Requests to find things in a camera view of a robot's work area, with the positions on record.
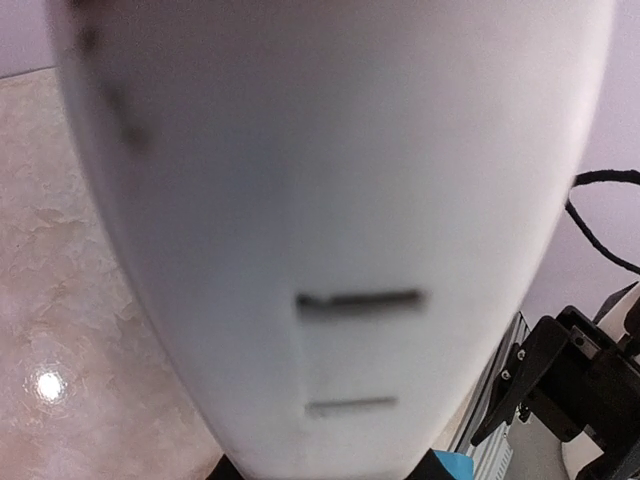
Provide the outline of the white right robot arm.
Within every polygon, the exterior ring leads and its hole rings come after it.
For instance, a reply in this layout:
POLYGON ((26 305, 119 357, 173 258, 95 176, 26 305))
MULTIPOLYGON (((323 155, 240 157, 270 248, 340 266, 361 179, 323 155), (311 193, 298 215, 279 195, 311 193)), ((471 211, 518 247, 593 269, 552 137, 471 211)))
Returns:
POLYGON ((639 285, 612 294, 595 319, 567 306, 511 347, 471 437, 480 445, 515 417, 537 417, 563 443, 585 434, 599 456, 579 479, 639 476, 639 285))

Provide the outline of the long white power strip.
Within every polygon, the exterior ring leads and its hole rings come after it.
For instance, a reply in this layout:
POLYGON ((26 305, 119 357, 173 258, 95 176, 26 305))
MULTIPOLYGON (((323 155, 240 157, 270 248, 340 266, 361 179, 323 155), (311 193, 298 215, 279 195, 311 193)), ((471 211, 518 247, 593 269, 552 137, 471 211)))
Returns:
POLYGON ((50 1, 118 261, 248 479, 403 479, 520 306, 612 1, 50 1))

